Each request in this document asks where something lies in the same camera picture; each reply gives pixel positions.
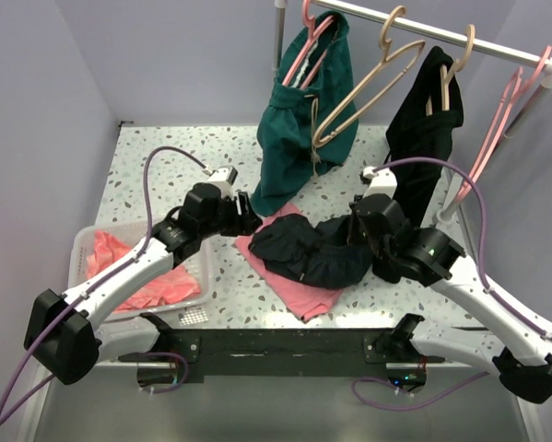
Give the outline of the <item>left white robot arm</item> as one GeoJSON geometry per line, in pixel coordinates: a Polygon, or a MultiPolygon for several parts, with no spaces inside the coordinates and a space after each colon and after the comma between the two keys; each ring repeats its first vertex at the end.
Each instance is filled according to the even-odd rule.
{"type": "Polygon", "coordinates": [[[206,239],[250,235],[261,224],[247,192],[229,196],[213,183],[194,185],[183,204],[150,227],[118,262],[62,294],[47,289],[38,295],[25,349],[63,384],[78,382],[104,350],[119,354],[100,327],[124,301],[194,256],[206,239]]]}

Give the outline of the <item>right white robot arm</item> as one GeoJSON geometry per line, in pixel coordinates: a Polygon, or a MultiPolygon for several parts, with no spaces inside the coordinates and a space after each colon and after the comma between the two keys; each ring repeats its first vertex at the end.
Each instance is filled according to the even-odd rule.
{"type": "Polygon", "coordinates": [[[377,351],[404,362],[420,355],[475,366],[528,402],[542,404],[552,396],[552,321],[483,275],[444,232],[413,227],[388,195],[358,196],[350,209],[350,237],[370,247],[377,276],[392,283],[416,281],[451,300],[484,328],[466,331],[406,314],[374,342],[377,351]]]}

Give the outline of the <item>dark navy shorts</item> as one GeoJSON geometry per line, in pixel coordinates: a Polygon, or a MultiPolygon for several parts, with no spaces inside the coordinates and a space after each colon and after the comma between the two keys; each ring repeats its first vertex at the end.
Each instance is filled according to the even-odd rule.
{"type": "Polygon", "coordinates": [[[253,235],[248,250],[267,271],[313,287],[338,290],[358,284],[372,265],[365,244],[348,241],[350,216],[312,225],[284,215],[253,235]]]}

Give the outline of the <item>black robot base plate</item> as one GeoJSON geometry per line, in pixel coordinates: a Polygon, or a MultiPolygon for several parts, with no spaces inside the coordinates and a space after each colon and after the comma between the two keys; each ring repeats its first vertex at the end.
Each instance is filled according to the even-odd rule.
{"type": "Polygon", "coordinates": [[[388,364],[426,360],[390,329],[173,329],[153,347],[189,365],[189,382],[206,377],[340,377],[384,375],[388,364]]]}

